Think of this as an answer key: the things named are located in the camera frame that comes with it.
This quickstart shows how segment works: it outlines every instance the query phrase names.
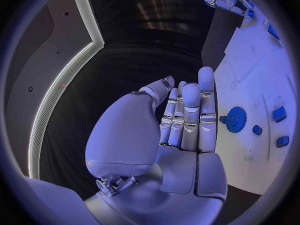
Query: blue gear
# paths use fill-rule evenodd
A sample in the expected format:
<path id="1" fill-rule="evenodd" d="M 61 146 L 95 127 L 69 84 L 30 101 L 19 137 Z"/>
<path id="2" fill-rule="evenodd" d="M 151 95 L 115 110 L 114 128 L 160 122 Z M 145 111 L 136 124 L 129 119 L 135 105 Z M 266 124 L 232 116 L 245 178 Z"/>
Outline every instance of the blue gear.
<path id="1" fill-rule="evenodd" d="M 238 133 L 245 127 L 247 114 L 244 109 L 239 106 L 233 107 L 226 119 L 226 127 L 229 132 Z"/>

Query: led light strip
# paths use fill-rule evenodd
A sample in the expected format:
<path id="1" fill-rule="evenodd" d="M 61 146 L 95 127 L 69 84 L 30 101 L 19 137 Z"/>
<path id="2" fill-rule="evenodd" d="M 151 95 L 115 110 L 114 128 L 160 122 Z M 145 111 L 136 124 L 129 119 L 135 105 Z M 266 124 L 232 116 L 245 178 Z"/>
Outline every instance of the led light strip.
<path id="1" fill-rule="evenodd" d="M 33 122 L 29 141 L 28 172 L 30 178 L 40 178 L 40 154 L 43 138 L 57 102 L 76 74 L 96 53 L 97 50 L 93 43 L 81 50 L 59 73 L 43 98 Z"/>

